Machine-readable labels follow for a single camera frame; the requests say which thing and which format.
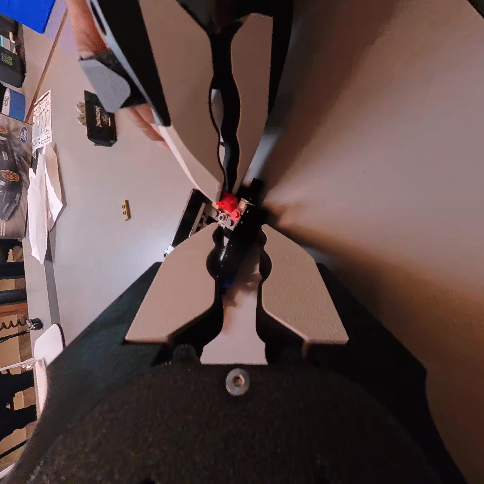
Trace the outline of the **person's right hand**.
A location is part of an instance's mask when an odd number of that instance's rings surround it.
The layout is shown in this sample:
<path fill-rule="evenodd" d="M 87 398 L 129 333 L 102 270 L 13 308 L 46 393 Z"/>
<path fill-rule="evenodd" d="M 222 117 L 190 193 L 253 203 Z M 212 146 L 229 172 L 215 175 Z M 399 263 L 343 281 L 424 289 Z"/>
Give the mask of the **person's right hand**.
<path fill-rule="evenodd" d="M 107 45 L 96 26 L 86 1 L 66 1 L 71 20 L 78 56 L 82 59 L 107 51 Z M 127 117 L 145 136 L 157 145 L 171 152 L 168 144 L 155 125 L 154 116 L 149 105 L 130 106 L 124 109 Z"/>

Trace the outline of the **small black box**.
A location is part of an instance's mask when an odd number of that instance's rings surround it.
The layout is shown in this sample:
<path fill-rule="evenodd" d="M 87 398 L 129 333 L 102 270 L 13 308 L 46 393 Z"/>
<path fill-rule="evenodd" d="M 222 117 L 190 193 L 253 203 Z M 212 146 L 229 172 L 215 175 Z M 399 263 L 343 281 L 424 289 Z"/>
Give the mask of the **small black box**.
<path fill-rule="evenodd" d="M 15 88 L 22 88 L 26 78 L 26 66 L 20 48 L 10 35 L 1 34 L 1 82 Z"/>

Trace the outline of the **white book stand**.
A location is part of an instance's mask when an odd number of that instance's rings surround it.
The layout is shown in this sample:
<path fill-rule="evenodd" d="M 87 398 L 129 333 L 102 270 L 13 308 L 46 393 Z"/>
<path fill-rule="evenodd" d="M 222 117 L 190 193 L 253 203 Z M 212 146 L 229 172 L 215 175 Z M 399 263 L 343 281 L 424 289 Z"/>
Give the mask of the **white book stand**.
<path fill-rule="evenodd" d="M 34 343 L 33 375 L 37 417 L 40 417 L 47 398 L 47 368 L 63 352 L 64 348 L 64 336 L 59 324 L 49 326 Z"/>

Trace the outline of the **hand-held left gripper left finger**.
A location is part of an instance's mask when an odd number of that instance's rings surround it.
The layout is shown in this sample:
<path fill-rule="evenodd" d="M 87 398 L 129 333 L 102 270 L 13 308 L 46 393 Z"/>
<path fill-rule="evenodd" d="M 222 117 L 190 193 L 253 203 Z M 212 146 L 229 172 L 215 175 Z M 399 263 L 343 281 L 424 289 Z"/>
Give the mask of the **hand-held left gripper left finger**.
<path fill-rule="evenodd" d="M 209 224 L 166 256 L 126 333 L 127 343 L 161 345 L 168 357 L 179 346 L 191 346 L 202 356 L 223 326 L 222 242 L 222 228 Z"/>

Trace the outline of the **black lego assembly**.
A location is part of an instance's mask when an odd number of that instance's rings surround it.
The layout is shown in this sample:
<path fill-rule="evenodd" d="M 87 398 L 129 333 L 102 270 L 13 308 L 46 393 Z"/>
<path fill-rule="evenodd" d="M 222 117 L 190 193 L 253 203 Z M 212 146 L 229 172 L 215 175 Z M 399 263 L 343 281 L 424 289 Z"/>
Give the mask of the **black lego assembly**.
<path fill-rule="evenodd" d="M 114 113 L 105 111 L 98 96 L 87 90 L 77 103 L 77 121 L 86 128 L 87 138 L 97 147 L 112 147 L 117 142 Z"/>

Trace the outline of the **white paper bags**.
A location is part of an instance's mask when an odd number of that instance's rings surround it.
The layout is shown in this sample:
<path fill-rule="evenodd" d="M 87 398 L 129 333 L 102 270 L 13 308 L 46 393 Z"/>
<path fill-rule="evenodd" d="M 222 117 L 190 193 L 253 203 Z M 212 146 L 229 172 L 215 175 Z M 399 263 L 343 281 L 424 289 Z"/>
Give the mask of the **white paper bags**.
<path fill-rule="evenodd" d="M 28 170 L 27 239 L 32 257 L 43 264 L 49 233 L 61 214 L 64 203 L 53 144 L 36 150 L 36 154 L 36 167 Z"/>

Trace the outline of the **lego set box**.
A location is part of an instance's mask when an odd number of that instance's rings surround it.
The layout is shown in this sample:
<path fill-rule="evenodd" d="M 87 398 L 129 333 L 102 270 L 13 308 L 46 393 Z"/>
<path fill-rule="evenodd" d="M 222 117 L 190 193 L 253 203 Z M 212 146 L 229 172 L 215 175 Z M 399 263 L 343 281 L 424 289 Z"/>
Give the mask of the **lego set box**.
<path fill-rule="evenodd" d="M 1 239 L 25 236 L 32 154 L 32 126 L 1 114 Z"/>

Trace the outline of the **blue bin with white label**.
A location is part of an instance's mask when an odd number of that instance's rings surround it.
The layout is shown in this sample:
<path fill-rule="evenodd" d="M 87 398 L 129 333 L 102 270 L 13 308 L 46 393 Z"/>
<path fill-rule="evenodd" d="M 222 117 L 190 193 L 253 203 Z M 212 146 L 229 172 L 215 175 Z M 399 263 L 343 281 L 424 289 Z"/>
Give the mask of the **blue bin with white label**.
<path fill-rule="evenodd" d="M 1 1 L 1 15 L 44 34 L 55 1 Z"/>

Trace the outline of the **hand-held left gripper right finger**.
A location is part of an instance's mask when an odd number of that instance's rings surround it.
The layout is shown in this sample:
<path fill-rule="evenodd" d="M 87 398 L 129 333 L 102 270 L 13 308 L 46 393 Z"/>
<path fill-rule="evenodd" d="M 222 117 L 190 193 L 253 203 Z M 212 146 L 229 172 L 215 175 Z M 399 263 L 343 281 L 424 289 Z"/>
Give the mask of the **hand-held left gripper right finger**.
<path fill-rule="evenodd" d="M 256 330 L 266 360 L 305 360 L 344 346 L 348 334 L 314 259 L 269 225 L 258 242 Z"/>

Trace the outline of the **printed white sheet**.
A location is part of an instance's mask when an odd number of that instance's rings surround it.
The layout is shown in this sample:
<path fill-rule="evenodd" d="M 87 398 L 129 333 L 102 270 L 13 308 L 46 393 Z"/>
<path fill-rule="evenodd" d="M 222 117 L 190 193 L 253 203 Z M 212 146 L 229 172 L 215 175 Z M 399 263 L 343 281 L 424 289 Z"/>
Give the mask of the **printed white sheet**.
<path fill-rule="evenodd" d="M 33 106 L 32 149 L 44 148 L 53 141 L 51 90 L 41 95 Z"/>

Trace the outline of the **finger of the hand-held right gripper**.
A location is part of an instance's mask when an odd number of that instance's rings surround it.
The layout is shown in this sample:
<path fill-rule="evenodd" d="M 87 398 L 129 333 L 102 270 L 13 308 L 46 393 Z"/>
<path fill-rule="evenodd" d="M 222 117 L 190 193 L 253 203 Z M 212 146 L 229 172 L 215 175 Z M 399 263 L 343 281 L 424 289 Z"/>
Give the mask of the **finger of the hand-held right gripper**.
<path fill-rule="evenodd" d="M 242 185 L 267 121 L 272 34 L 273 19 L 253 13 L 231 40 L 226 98 L 226 182 L 231 193 Z"/>
<path fill-rule="evenodd" d="M 209 108 L 209 37 L 176 1 L 140 1 L 140 8 L 170 117 L 160 134 L 194 187 L 219 200 L 225 176 Z"/>

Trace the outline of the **partly built lego car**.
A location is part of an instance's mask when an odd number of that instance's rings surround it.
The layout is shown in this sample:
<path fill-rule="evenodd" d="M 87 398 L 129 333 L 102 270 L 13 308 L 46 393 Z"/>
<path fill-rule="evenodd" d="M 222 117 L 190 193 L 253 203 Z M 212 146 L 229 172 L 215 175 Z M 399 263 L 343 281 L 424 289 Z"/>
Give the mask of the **partly built lego car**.
<path fill-rule="evenodd" d="M 218 277 L 223 289 L 231 287 L 260 227 L 268 219 L 268 211 L 260 206 L 263 186 L 261 180 L 254 178 L 249 186 L 242 185 L 236 195 L 224 192 L 219 202 L 211 202 L 193 189 L 164 257 L 204 227 L 217 224 L 223 229 L 223 246 L 217 250 Z"/>

